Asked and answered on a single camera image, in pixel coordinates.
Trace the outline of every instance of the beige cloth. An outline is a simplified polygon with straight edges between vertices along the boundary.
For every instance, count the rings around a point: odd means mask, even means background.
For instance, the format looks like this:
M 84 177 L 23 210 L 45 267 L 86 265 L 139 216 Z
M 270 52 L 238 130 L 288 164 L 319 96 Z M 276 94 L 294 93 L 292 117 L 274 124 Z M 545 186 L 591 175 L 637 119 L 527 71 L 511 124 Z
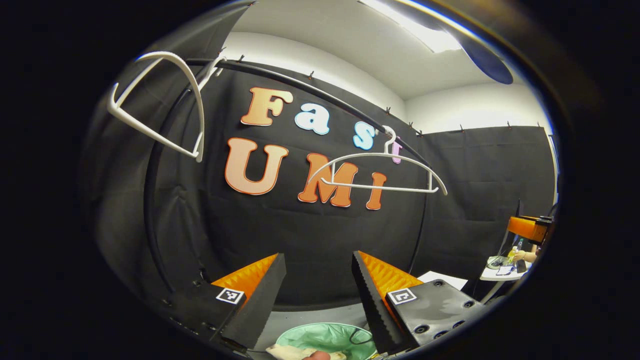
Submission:
M 290 345 L 272 345 L 266 351 L 278 360 L 302 360 L 307 356 L 311 356 L 317 349 L 306 348 L 304 350 L 292 347 Z M 347 357 L 342 352 L 330 352 L 330 360 L 346 360 Z

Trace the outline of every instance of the white paper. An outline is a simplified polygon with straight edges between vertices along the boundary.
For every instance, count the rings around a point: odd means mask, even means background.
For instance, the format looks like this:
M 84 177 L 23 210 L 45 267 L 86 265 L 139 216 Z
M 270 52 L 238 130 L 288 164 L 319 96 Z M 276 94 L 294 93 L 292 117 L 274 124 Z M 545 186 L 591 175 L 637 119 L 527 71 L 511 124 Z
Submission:
M 441 279 L 448 282 L 451 286 L 458 290 L 462 290 L 462 287 L 467 283 L 468 280 L 460 279 L 459 277 L 453 277 L 449 275 L 439 274 L 435 271 L 430 271 L 418 278 L 418 280 L 422 282 L 434 281 L 436 279 Z
M 500 266 L 498 272 L 495 275 L 507 275 L 514 270 L 513 266 Z

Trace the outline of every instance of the hand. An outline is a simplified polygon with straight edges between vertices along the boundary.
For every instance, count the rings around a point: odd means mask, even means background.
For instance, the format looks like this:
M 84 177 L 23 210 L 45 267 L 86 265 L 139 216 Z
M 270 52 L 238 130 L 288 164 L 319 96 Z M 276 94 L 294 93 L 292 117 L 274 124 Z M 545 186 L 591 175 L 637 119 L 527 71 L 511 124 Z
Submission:
M 307 356 L 302 360 L 329 360 L 329 359 L 331 359 L 331 356 L 329 355 L 328 352 L 316 351 L 313 354 L 311 354 L 311 356 Z
M 520 259 L 524 259 L 525 254 L 527 254 L 524 250 L 520 250 L 518 252 L 516 252 L 516 254 L 513 256 L 513 261 L 518 261 Z

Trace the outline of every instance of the green cloth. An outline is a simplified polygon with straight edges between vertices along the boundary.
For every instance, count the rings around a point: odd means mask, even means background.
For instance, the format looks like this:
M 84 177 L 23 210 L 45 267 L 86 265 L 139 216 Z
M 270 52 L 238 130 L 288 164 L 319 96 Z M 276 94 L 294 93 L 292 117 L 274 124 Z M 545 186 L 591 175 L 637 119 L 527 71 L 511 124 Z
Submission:
M 358 331 L 349 341 L 349 337 L 356 329 Z M 373 340 L 361 345 L 354 345 L 351 342 L 361 343 L 370 339 L 371 333 L 357 326 L 343 323 L 310 323 L 285 331 L 276 344 L 290 345 L 302 350 L 314 348 L 325 352 L 340 351 L 347 360 L 366 360 L 376 353 Z

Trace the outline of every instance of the bottle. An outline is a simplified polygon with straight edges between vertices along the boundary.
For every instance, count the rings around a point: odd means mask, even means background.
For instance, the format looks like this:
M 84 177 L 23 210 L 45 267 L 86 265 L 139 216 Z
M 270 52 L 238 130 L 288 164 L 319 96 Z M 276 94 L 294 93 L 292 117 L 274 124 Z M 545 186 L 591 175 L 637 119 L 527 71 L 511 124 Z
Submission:
M 513 257 L 516 255 L 516 252 L 518 252 L 518 247 L 514 246 L 513 249 L 509 251 L 509 255 L 507 255 L 507 264 L 511 264 L 513 262 Z

